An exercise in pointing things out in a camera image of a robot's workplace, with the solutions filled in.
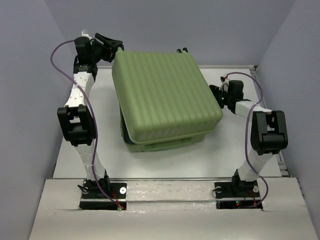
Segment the green hard-shell suitcase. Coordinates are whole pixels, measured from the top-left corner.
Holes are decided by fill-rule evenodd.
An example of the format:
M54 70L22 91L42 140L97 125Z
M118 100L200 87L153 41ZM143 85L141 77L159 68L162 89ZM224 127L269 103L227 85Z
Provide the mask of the green hard-shell suitcase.
M133 153L202 141L223 112L187 48L176 52L123 51L111 68L121 136Z

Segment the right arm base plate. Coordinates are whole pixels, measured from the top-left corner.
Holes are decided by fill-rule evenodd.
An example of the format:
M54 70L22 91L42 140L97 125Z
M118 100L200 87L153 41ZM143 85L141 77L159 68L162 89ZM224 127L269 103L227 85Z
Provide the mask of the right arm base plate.
M235 187L231 181L214 183L211 195L216 199L218 210L263 209L257 181Z

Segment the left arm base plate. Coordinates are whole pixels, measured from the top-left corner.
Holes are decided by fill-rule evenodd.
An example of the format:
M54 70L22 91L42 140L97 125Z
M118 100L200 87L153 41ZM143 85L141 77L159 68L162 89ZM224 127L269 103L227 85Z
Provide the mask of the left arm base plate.
M110 191L103 187L107 198L97 186L89 188L86 181L77 185L81 191L79 208L81 210L125 211L127 209L127 183L111 182Z

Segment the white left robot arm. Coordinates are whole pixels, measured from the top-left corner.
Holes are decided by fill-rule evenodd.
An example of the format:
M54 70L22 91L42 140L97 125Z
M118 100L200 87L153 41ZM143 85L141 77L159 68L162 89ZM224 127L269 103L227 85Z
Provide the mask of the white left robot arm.
M78 152L86 171L86 182L81 191L110 199L110 178L99 159L98 127L89 97L96 82L98 62L111 63L117 50L124 48L123 42L99 33L94 37L82 33L72 43L76 50L73 75L69 76L59 67L56 68L72 82L68 100L57 109L57 117L64 139Z

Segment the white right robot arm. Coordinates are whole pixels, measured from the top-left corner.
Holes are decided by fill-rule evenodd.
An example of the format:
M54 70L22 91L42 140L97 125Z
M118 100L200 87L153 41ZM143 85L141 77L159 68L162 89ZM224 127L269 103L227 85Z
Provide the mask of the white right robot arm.
M288 146L285 113L245 99L240 80L226 80L221 86L209 88L221 108L226 106L233 114L246 119L245 133L250 135L245 136L245 161L231 181L221 187L221 193L230 191L242 196L257 187L258 176L266 163Z

